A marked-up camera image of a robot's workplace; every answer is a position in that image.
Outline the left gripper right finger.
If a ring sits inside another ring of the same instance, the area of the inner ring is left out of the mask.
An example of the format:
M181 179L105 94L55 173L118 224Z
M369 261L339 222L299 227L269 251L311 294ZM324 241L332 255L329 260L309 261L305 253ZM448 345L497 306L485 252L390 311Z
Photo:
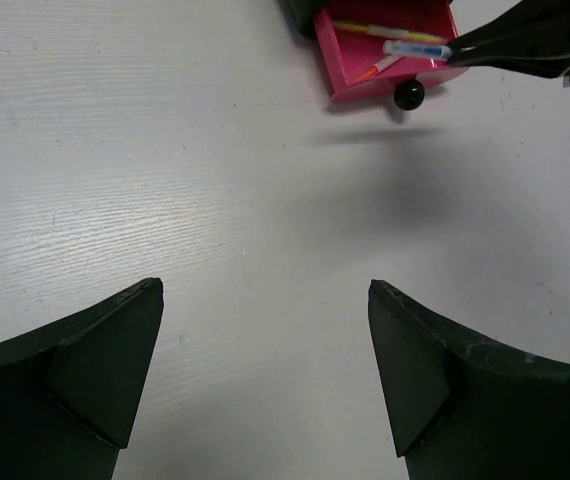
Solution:
M396 454L413 479L570 479L570 364L424 307L382 280L368 320Z

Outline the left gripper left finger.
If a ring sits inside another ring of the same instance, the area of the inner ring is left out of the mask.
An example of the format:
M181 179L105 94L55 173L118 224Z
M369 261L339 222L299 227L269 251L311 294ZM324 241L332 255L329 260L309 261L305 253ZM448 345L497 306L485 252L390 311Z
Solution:
M0 479L109 479L128 446L159 334L146 278L0 342Z

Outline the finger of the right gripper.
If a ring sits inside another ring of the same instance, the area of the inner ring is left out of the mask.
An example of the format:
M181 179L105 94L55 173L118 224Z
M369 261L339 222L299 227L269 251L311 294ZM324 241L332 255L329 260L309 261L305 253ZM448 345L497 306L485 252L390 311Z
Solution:
M570 51L545 51L541 45L512 51L452 47L447 63L453 67L493 67L540 78L565 77L570 80Z
M570 1L521 1L449 46L459 55L570 55Z

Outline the blue white gel pen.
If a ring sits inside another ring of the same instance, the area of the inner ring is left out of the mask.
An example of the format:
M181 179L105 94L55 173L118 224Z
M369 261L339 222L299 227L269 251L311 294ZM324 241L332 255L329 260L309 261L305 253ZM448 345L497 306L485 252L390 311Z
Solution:
M452 55L450 47L444 44L427 44L401 40L385 41L383 52L388 55L436 60L447 60Z

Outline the orange pink pen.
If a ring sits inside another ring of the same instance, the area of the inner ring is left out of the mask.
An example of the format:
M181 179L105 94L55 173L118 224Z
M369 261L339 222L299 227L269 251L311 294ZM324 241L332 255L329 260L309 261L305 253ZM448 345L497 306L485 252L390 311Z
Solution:
M404 59L403 55L386 55L378 60L355 78L355 83L362 83L378 77L392 78L398 75L398 64Z

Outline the yellow blue pen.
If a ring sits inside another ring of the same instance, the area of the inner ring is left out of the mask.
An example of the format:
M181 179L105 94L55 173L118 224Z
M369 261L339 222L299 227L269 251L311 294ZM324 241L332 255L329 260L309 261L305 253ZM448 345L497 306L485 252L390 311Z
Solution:
M337 30L387 38L387 39L396 39L396 40L420 42L420 43L435 43L435 44L445 44L447 42L447 40L444 37L438 35L399 29L399 28L385 27L374 24L333 20L332 25Z

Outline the black pink drawer organizer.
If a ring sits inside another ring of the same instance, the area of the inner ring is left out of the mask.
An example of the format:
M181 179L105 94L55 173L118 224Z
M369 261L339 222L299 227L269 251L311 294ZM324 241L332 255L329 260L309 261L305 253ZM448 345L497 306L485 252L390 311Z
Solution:
M426 91L466 71L436 55L386 51L387 43L429 47L454 39L449 1L285 1L300 35L317 42L334 103L390 96L402 111L420 107Z

